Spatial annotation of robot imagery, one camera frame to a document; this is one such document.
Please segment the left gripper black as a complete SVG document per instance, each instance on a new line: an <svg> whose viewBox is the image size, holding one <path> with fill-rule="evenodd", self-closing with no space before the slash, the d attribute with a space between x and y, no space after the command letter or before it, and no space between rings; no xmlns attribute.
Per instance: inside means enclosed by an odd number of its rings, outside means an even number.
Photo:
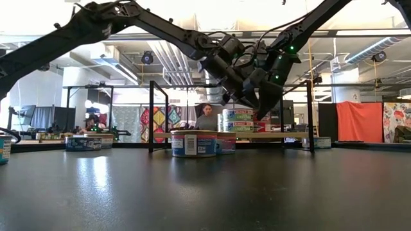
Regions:
<svg viewBox="0 0 411 231"><path fill-rule="evenodd" d="M243 87L243 80L237 74L227 74L224 81L226 92L222 95L221 105L226 105L232 99L235 103L249 108L259 108L259 100L253 90Z"/></svg>

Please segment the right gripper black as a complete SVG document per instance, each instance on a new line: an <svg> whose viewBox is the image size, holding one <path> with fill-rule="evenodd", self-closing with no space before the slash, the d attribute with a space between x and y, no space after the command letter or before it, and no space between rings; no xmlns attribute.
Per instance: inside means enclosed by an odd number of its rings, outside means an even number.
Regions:
<svg viewBox="0 0 411 231"><path fill-rule="evenodd" d="M261 68L252 72L252 86L259 89L257 119L262 119L273 109L283 96L283 87L269 80L269 73Z"/></svg>

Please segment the silver-lid can green label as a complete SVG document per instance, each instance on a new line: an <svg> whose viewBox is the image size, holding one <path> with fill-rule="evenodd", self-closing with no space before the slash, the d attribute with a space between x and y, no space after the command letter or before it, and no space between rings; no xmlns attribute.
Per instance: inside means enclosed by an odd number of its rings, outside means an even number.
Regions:
<svg viewBox="0 0 411 231"><path fill-rule="evenodd" d="M245 108L223 109L222 117L224 121L253 121L254 111Z"/></svg>
<svg viewBox="0 0 411 231"><path fill-rule="evenodd" d="M252 121L225 121L223 122L224 132L253 132L254 123Z"/></svg>

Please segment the gold-lid can blue red label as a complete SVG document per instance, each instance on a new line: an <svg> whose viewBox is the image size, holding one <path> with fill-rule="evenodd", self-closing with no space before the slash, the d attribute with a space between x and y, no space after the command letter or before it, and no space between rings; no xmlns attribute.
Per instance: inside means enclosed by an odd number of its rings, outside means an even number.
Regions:
<svg viewBox="0 0 411 231"><path fill-rule="evenodd" d="M175 130L171 132L174 157L203 158L216 156L218 134L208 130Z"/></svg>
<svg viewBox="0 0 411 231"><path fill-rule="evenodd" d="M236 150L236 134L231 132L218 132L217 135L217 155L234 154Z"/></svg>

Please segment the silver-lid can white teal label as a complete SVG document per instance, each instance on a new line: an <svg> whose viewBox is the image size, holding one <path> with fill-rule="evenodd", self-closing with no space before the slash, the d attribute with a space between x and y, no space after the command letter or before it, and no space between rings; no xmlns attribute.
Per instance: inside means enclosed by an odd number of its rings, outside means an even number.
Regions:
<svg viewBox="0 0 411 231"><path fill-rule="evenodd" d="M331 137L314 137L313 143L315 149L329 149L331 148ZM310 147L309 138L302 139L302 146L303 148Z"/></svg>

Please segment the black monitor screen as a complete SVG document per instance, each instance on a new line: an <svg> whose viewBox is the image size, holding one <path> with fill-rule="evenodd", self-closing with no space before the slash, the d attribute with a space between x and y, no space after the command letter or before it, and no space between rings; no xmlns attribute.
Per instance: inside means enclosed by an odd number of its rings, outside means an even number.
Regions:
<svg viewBox="0 0 411 231"><path fill-rule="evenodd" d="M284 125L291 125L294 123L294 110L293 110L293 101L292 100L283 100L283 107L280 107L280 102L271 109L271 124L281 124L280 115L283 113L283 122Z"/></svg>

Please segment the black partition panel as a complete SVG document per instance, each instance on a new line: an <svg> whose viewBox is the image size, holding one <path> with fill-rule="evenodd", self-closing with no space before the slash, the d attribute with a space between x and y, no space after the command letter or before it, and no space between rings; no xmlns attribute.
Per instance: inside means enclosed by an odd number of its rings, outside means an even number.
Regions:
<svg viewBox="0 0 411 231"><path fill-rule="evenodd" d="M335 103L320 103L319 113L319 135L330 137L331 142L338 139L337 105Z"/></svg>

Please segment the orange cloth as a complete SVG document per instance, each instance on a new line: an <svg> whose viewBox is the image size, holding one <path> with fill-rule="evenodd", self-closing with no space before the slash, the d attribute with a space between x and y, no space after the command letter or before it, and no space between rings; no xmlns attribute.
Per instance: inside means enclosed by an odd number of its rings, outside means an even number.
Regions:
<svg viewBox="0 0 411 231"><path fill-rule="evenodd" d="M383 107L380 102L337 103L338 141L383 142Z"/></svg>

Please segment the black table mat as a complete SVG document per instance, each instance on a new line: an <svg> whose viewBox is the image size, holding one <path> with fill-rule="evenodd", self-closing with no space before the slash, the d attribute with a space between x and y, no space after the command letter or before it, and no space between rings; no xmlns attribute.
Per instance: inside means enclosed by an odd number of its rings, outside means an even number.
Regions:
<svg viewBox="0 0 411 231"><path fill-rule="evenodd" d="M411 231L411 153L111 149L0 166L0 231Z"/></svg>

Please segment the grey patterned curtain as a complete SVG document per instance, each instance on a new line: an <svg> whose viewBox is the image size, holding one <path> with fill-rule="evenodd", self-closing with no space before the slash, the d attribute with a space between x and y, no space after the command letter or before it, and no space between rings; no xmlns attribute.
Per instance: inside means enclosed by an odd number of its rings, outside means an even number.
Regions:
<svg viewBox="0 0 411 231"><path fill-rule="evenodd" d="M122 143L140 143L141 142L141 124L140 124L140 108L139 107L119 107L113 106L112 124L118 130L126 130L130 133L120 135L119 140Z"/></svg>

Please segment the floral cloth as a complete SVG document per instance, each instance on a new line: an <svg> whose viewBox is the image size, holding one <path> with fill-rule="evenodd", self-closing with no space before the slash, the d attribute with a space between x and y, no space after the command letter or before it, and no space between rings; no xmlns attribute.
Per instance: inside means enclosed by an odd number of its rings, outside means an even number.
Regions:
<svg viewBox="0 0 411 231"><path fill-rule="evenodd" d="M398 126L411 128L411 103L383 104L383 137L385 143L393 143Z"/></svg>

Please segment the gold-lid can cream label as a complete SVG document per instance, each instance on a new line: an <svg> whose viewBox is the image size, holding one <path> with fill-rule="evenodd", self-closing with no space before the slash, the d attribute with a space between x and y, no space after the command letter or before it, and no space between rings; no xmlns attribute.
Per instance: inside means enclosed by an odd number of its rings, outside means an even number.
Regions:
<svg viewBox="0 0 411 231"><path fill-rule="evenodd" d="M86 133L84 137L100 138L101 149L110 149L114 141L114 135L111 133Z"/></svg>

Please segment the black metal stand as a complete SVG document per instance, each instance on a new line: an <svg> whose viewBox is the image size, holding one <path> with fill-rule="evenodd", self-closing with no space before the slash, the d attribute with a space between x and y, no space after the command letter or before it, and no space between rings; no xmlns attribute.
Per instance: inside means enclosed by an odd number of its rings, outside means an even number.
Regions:
<svg viewBox="0 0 411 231"><path fill-rule="evenodd" d="M87 84L87 85L73 85L73 86L65 86L63 89L67 90L67 99L66 99L66 123L64 127L64 131L67 132L69 130L69 102L70 102L70 97L71 97L71 89L110 89L110 103L109 103L109 132L112 131L112 107L113 107L113 95L114 95L114 86L113 85L107 85L103 83L99 83L98 85L93 85L93 84Z"/></svg>

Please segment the silver-lid can blue label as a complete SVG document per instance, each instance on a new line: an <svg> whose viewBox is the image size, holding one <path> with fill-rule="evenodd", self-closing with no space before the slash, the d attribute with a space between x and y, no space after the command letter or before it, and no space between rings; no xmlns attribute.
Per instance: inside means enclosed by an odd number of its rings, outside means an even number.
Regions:
<svg viewBox="0 0 411 231"><path fill-rule="evenodd" d="M99 137L67 137L65 141L67 151L96 151L101 150Z"/></svg>

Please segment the blue grey curtain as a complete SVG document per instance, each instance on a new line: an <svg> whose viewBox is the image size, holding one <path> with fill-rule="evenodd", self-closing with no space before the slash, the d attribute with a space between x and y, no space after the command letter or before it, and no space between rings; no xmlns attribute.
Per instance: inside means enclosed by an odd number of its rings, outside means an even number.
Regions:
<svg viewBox="0 0 411 231"><path fill-rule="evenodd" d="M36 107L31 120L34 128L49 128L55 125L61 130L72 130L75 125L76 109L66 107Z"/></svg>

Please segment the wooden shelf black metal frame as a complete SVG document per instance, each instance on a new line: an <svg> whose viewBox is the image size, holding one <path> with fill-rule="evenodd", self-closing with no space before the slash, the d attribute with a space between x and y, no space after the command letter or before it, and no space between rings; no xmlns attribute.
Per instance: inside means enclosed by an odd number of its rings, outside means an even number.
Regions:
<svg viewBox="0 0 411 231"><path fill-rule="evenodd" d="M149 82L149 106L148 106L148 152L153 153L154 151L164 149L168 147L168 139L171 138L171 132L169 130L169 97L167 93L162 89L162 87L157 84L154 80L150 80ZM157 124L157 120L155 119L155 115L158 112L161 112L161 109L157 111L154 110L154 93L155 90L158 90L161 94L165 97L164 103L164 132L163 133L155 133L154 125ZM313 135L313 132L285 132L283 123L281 123L281 131L280 132L240 132L240 133L233 133L231 135L235 135L236 138L240 139L281 139L284 142L284 139L289 138L308 138L310 135Z"/></svg>

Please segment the corrugated silver duct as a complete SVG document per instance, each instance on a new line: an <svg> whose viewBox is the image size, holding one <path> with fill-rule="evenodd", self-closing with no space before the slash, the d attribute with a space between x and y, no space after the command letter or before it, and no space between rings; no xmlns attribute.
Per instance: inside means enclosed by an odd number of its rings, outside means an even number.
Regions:
<svg viewBox="0 0 411 231"><path fill-rule="evenodd" d="M392 47L393 45L403 40L405 40L405 37L385 37L377 41L376 43L373 43L369 47L355 54L347 56L344 62L347 64L356 64L358 62L361 62L362 60L372 57L373 55L376 55L377 53L384 51L387 48Z"/></svg>

